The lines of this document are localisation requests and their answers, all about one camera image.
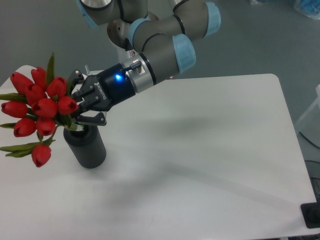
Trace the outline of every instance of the tulip bud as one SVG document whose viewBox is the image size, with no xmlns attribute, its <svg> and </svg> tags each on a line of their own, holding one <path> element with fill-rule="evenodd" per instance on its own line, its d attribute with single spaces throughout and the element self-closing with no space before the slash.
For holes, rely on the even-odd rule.
<svg viewBox="0 0 320 240">
<path fill-rule="evenodd" d="M 40 99 L 46 99 L 47 95 L 45 91 L 37 84 L 29 85 L 25 88 L 25 96 L 28 104 L 32 106 L 32 104 L 38 102 Z"/>
<path fill-rule="evenodd" d="M 34 83 L 39 85 L 44 91 L 47 89 L 46 85 L 46 70 L 38 66 L 36 69 L 31 70 L 31 76 L 34 80 Z"/>
<path fill-rule="evenodd" d="M 17 92 L 24 96 L 26 95 L 25 88 L 33 84 L 29 78 L 17 71 L 10 76 L 10 80 Z"/>
<path fill-rule="evenodd" d="M 31 157 L 35 166 L 40 168 L 51 158 L 51 148 L 46 145 L 38 145 L 32 150 Z"/>
<path fill-rule="evenodd" d="M 63 96 L 58 101 L 58 112 L 67 115 L 77 110 L 79 107 L 77 102 L 69 96 Z"/>
<path fill-rule="evenodd" d="M 52 118 L 58 112 L 58 106 L 55 101 L 50 98 L 40 99 L 32 105 L 33 112 L 43 118 Z"/>
<path fill-rule="evenodd" d="M 15 137 L 26 137 L 36 131 L 35 121 L 29 118 L 22 118 L 14 125 L 13 134 Z"/>
<path fill-rule="evenodd" d="M 14 118 L 24 118 L 28 113 L 26 104 L 18 101 L 8 101 L 1 104 L 1 111 Z"/>
<path fill-rule="evenodd" d="M 49 117 L 40 117 L 35 126 L 41 136 L 49 136 L 56 130 L 56 122 Z"/>
<path fill-rule="evenodd" d="M 46 88 L 46 92 L 50 98 L 53 98 L 56 95 L 58 98 L 61 98 L 66 95 L 67 81 L 63 77 L 56 77 Z"/>
</svg>

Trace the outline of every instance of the gray robot arm segment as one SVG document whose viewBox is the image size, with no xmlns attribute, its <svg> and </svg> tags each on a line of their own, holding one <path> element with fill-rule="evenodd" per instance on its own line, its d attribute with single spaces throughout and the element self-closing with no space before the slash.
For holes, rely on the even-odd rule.
<svg viewBox="0 0 320 240">
<path fill-rule="evenodd" d="M 122 19 L 131 24 L 148 15 L 148 0 L 77 0 L 82 12 L 98 26 Z"/>
</svg>

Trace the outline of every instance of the white table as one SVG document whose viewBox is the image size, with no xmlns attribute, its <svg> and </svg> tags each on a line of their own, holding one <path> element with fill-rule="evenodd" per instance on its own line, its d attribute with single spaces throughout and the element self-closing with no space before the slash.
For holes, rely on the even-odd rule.
<svg viewBox="0 0 320 240">
<path fill-rule="evenodd" d="M 7 81 L 0 93 L 10 92 Z M 12 120 L 2 114 L 0 123 Z M 300 210 L 316 200 L 276 76 L 168 80 L 112 108 L 107 122 L 99 128 L 107 159 L 96 169 L 79 165 L 62 129 L 40 169 L 30 157 L 0 152 L 0 239 L 249 240 L 320 232 L 305 227 Z M 0 133 L 0 146 L 37 138 Z"/>
</svg>

